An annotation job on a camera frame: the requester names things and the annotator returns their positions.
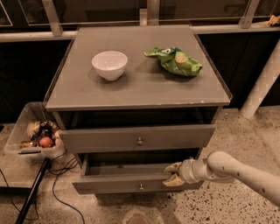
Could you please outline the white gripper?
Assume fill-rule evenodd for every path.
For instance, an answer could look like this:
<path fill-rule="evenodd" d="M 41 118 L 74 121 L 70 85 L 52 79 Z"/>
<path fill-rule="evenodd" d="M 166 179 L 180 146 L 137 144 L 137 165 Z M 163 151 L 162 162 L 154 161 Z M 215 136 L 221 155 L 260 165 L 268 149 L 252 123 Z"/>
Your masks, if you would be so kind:
<path fill-rule="evenodd" d="M 187 184 L 195 184 L 199 181 L 193 174 L 193 162 L 194 159 L 186 159 L 182 163 L 176 162 L 170 164 L 164 168 L 165 172 L 174 173 L 167 180 L 163 181 L 163 184 L 167 187 L 182 186 L 185 182 Z"/>

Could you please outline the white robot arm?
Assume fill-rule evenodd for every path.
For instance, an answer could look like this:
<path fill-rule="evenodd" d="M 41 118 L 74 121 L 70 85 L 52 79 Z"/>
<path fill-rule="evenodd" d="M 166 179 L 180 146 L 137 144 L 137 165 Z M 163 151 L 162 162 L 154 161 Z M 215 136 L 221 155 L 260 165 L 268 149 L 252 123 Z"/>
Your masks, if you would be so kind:
<path fill-rule="evenodd" d="M 185 159 L 167 166 L 171 176 L 163 181 L 167 187 L 195 184 L 200 181 L 231 183 L 235 179 L 280 207 L 280 178 L 243 164 L 224 151 L 211 152 L 207 158 Z"/>

